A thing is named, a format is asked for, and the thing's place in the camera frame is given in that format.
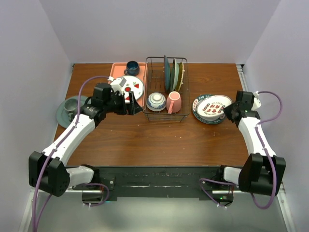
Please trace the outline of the green rim white plate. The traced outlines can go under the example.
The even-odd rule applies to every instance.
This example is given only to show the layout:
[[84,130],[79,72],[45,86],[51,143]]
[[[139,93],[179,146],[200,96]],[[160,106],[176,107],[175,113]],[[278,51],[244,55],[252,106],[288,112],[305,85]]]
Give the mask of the green rim white plate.
[[199,103],[201,103],[204,99],[211,97],[212,94],[201,94],[199,95],[197,98],[194,99],[193,103],[192,103],[192,112],[194,114],[194,116],[202,123],[205,124],[219,124],[222,123],[226,117],[225,114],[222,114],[221,116],[219,116],[217,119],[215,120],[208,120],[208,119],[204,119],[202,116],[200,116],[197,111],[196,111],[196,107],[198,106]]

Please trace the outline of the white plate red characters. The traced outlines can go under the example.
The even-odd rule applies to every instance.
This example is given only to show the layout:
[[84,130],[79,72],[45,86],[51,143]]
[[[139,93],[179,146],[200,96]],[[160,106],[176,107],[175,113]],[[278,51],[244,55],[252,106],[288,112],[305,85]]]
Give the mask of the white plate red characters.
[[225,95],[201,95],[193,103],[193,111],[201,119],[214,122],[225,118],[224,109],[232,104]]

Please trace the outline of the blue white porcelain bowl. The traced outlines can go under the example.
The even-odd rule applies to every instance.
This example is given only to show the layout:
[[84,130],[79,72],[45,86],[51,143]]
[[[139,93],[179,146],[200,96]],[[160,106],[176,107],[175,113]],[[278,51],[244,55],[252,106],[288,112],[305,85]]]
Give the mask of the blue white porcelain bowl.
[[147,98],[146,105],[154,112],[162,111],[166,107],[166,97],[159,92],[151,93]]

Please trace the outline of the pink ceramic mug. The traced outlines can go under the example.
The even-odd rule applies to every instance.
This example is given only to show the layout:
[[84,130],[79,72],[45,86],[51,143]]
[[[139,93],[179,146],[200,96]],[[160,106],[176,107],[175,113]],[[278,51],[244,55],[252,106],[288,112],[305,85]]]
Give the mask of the pink ceramic mug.
[[177,113],[182,106],[181,95],[177,91],[170,92],[167,98],[166,109],[169,114]]

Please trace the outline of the dark teal plate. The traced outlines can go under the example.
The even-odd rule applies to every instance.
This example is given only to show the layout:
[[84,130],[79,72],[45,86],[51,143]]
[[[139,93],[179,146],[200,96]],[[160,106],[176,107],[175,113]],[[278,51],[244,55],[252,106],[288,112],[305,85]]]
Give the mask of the dark teal plate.
[[170,64],[169,59],[164,55],[164,75],[165,75],[165,91],[170,91]]

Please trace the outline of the light green flower plate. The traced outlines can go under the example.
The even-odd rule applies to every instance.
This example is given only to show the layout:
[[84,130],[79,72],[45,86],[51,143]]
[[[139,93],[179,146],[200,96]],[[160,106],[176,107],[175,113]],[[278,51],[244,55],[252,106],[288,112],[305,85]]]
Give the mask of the light green flower plate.
[[171,74],[171,91],[174,91],[178,82],[178,75],[179,75],[179,64],[176,58],[173,59],[173,68]]

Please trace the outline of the yellow woven bamboo plate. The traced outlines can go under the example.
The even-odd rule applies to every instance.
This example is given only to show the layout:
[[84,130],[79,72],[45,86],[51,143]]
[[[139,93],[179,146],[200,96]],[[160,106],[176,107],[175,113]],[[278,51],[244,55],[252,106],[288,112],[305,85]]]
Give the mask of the yellow woven bamboo plate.
[[184,75],[184,63],[181,62],[179,64],[179,77],[178,77],[178,88],[177,88],[177,91],[180,91],[181,86],[183,84],[183,75]]

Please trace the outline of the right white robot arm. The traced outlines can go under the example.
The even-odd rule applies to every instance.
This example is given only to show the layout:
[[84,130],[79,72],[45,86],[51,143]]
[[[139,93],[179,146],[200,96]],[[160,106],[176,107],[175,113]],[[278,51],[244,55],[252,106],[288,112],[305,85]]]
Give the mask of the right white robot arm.
[[242,168],[221,166],[222,174],[215,184],[221,190],[233,184],[243,192],[274,197],[278,194],[286,161],[270,147],[257,109],[261,106],[259,92],[238,91],[236,100],[224,109],[226,117],[241,132],[249,156]]

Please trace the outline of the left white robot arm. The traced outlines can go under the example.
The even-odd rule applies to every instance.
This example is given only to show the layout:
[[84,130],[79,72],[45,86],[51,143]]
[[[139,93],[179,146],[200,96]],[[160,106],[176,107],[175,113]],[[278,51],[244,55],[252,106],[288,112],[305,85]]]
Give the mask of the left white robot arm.
[[80,184],[96,189],[100,184],[99,171],[89,165],[67,168],[67,162],[83,139],[91,133],[108,113],[135,115],[142,111],[134,92],[119,84],[96,84],[89,102],[78,106],[71,124],[43,152],[34,151],[28,159],[29,184],[54,196]]

